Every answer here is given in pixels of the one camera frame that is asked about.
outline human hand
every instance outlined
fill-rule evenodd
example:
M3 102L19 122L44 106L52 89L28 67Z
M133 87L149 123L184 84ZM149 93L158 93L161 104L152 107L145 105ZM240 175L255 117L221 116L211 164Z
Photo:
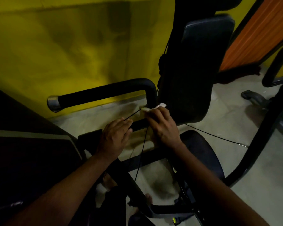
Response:
M132 133L132 129L129 129L132 122L131 119L120 118L107 124L102 132L97 154L110 162L116 160Z
M179 137L177 125L171 117L169 110L164 107L151 109L145 113L145 117L155 135L166 147L176 149L183 144Z

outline person's left arm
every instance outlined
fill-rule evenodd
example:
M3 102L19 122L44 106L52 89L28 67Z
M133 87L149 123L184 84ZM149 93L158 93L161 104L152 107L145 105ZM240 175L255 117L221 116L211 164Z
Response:
M123 151L132 122L121 118L106 125L96 154L6 225L68 225L87 192Z

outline gray stripe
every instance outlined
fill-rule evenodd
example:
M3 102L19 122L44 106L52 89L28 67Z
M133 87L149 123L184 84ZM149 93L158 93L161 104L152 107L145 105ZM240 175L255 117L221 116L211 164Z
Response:
M18 132L18 131L6 131L0 130L0 137L14 137L14 138L33 138L33 139L52 139L52 140L70 140L72 145L75 147L79 157L82 159L81 154L79 153L74 142L67 135L56 135L56 134L46 134L46 133L34 133L34 132Z

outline person's right arm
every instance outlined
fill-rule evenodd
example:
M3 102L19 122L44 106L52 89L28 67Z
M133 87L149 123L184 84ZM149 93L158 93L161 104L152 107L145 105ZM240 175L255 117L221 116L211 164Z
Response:
M191 189L194 197L201 203L210 221L231 225L268 225L187 149L167 109L152 109L145 116L161 144L170 148L183 163L193 181Z

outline person's left hand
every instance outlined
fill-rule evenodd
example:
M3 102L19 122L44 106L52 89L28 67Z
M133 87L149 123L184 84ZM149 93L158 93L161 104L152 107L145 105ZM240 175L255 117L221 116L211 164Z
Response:
M131 119L120 118L107 124L103 130L97 154L104 156L110 162L116 160L132 133L132 129L129 129L132 122Z

